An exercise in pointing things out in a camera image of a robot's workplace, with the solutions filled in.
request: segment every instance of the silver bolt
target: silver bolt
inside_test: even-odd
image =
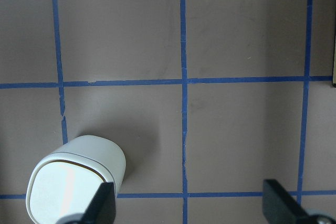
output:
[[[317,223],[318,224],[331,224],[331,220],[328,219],[327,217],[320,216],[319,218],[317,218]]]

